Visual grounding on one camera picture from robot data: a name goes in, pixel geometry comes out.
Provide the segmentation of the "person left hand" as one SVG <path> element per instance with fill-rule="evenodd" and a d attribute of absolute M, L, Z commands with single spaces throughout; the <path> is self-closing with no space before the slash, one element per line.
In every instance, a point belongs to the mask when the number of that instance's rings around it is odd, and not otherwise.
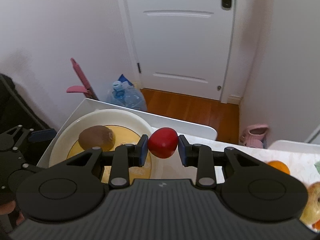
<path fill-rule="evenodd" d="M 16 202 L 13 200 L 11 202 L 8 202 L 6 204 L 3 204 L 0 206 L 0 215 L 8 215 L 12 213 L 16 208 Z M 24 221 L 24 216 L 19 212 L 19 216 L 16 219 L 16 225 L 19 226 Z"/>

